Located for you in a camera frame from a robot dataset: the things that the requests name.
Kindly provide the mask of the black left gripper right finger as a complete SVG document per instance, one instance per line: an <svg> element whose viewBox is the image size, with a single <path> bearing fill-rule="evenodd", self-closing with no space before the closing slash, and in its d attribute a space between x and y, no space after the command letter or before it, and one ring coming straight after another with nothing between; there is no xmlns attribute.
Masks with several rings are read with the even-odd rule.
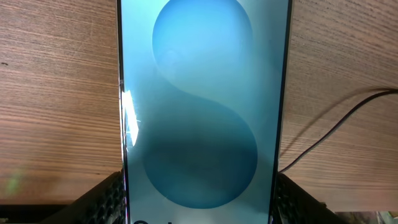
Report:
<svg viewBox="0 0 398 224"><path fill-rule="evenodd" d="M324 203L284 174L277 174L272 224L345 224Z"/></svg>

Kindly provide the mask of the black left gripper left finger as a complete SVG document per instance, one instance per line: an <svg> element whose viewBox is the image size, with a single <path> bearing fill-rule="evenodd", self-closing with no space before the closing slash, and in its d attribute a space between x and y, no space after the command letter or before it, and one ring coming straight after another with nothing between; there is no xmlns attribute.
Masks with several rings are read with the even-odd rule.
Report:
<svg viewBox="0 0 398 224"><path fill-rule="evenodd" d="M126 224L123 173L119 171L111 174L40 224Z"/></svg>

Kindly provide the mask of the blue screen smartphone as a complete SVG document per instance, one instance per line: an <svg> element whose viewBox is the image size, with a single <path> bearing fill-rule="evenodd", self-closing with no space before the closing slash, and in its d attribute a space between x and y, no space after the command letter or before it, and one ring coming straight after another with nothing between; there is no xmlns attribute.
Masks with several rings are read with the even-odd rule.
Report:
<svg viewBox="0 0 398 224"><path fill-rule="evenodd" d="M120 0L128 223L270 223L292 1Z"/></svg>

